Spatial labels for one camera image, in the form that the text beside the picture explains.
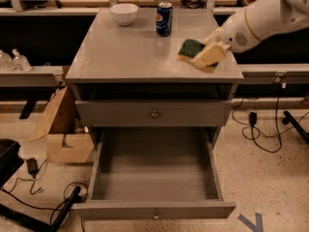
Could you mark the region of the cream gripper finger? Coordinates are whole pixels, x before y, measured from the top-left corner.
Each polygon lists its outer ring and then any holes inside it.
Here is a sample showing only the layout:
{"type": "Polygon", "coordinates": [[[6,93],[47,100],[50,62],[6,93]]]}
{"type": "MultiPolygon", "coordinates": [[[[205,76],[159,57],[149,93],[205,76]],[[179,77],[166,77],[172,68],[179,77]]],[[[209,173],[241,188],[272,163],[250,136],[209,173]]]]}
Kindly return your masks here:
{"type": "Polygon", "coordinates": [[[221,33],[221,28],[218,27],[211,34],[209,34],[206,38],[204,38],[202,40],[202,43],[204,45],[209,45],[209,44],[214,44],[214,43],[221,43],[222,40],[221,40],[220,33],[221,33]]]}
{"type": "Polygon", "coordinates": [[[190,63],[197,69],[203,69],[212,66],[223,60],[230,46],[223,42],[211,43],[207,45],[201,52],[199,52],[190,63]]]}

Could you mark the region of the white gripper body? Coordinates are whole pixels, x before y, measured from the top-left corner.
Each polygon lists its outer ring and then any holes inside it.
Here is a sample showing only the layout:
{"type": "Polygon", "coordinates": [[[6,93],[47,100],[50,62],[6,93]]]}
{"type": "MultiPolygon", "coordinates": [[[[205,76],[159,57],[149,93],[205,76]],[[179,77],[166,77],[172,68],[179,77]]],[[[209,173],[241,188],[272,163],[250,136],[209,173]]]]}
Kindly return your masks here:
{"type": "Polygon", "coordinates": [[[220,38],[234,53],[245,52],[261,42],[249,29],[245,12],[232,14],[222,24],[220,38]]]}

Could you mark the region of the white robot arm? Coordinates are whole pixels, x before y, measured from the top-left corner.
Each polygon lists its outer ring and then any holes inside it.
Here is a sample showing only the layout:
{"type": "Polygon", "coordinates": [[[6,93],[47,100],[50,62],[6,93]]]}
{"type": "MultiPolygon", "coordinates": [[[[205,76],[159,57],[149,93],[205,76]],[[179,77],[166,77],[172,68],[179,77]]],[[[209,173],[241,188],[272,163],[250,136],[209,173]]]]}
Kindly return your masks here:
{"type": "Polygon", "coordinates": [[[190,64],[203,69],[223,60],[228,51],[243,53],[278,34],[309,26],[309,0],[256,0],[239,9],[202,43],[190,64]]]}

